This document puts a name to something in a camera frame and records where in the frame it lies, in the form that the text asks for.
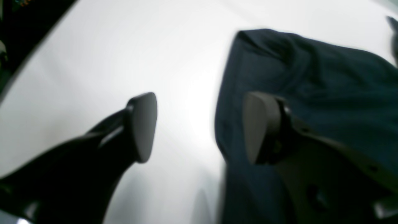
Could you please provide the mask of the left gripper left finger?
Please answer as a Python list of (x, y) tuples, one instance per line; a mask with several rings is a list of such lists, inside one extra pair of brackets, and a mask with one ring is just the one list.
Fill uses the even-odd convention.
[(1, 213), (32, 224), (101, 224), (123, 174), (151, 155), (153, 92), (1, 178)]

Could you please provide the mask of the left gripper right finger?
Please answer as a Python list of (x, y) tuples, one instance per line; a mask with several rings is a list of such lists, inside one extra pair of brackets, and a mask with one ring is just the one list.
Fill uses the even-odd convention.
[(397, 176), (294, 119), (283, 98), (247, 92), (243, 133), (252, 164), (274, 167), (297, 224), (396, 224)]

